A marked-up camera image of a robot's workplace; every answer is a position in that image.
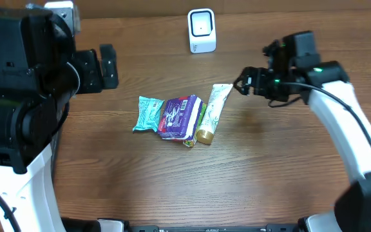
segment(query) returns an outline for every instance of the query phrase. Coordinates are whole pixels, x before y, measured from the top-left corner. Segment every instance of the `white device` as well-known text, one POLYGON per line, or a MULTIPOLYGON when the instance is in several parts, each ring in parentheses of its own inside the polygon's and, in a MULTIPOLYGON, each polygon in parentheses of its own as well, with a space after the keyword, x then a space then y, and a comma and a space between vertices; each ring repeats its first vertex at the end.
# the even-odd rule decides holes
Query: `white device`
POLYGON ((216 50, 214 12, 208 8, 196 9, 190 11, 187 18, 191 53, 216 50))

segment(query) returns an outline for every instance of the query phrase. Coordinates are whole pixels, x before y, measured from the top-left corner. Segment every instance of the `white tube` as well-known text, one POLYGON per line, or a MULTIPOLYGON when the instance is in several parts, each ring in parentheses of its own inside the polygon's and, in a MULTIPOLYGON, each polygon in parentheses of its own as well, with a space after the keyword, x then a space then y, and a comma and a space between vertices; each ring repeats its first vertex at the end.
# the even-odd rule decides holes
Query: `white tube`
POLYGON ((214 84, 211 90, 209 103, 205 111, 203 121, 197 133, 197 140, 204 144, 211 144, 217 128, 220 114, 222 113, 225 100, 233 87, 232 84, 214 84))

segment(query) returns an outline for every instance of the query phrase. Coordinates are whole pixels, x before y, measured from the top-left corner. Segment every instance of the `wooden table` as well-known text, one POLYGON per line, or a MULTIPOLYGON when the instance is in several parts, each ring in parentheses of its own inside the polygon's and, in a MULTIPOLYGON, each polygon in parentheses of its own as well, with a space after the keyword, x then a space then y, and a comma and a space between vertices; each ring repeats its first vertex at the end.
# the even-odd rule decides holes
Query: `wooden table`
POLYGON ((138 96, 205 102, 214 83, 266 66, 273 39, 314 30, 324 61, 348 72, 371 121, 371 10, 217 15, 217 50, 191 55, 187 19, 82 21, 78 49, 112 43, 120 85, 71 100, 55 175, 64 217, 159 226, 260 226, 332 208, 348 187, 343 163, 309 107, 279 109, 233 91, 213 144, 189 149, 133 133, 138 96))

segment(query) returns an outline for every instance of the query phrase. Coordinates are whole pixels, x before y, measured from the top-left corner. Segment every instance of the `snack bar wrapper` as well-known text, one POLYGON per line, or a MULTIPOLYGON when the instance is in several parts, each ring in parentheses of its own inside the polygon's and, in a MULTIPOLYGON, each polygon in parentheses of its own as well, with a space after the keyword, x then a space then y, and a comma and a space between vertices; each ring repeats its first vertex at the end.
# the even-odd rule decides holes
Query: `snack bar wrapper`
POLYGON ((140 113, 138 115, 137 125, 135 125, 133 128, 133 131, 144 131, 151 129, 154 132, 157 132, 163 103, 163 100, 140 96, 138 103, 140 113))
POLYGON ((202 105, 196 95, 168 100, 157 133, 165 140, 193 140, 202 105))

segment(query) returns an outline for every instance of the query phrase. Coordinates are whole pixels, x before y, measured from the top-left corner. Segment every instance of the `purple snack package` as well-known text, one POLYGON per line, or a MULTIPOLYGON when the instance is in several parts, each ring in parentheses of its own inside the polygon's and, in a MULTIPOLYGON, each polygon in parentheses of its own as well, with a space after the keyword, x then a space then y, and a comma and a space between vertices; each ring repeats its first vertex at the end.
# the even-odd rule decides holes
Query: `purple snack package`
POLYGON ((202 105, 196 95, 168 100, 157 133, 166 140, 193 139, 202 105))

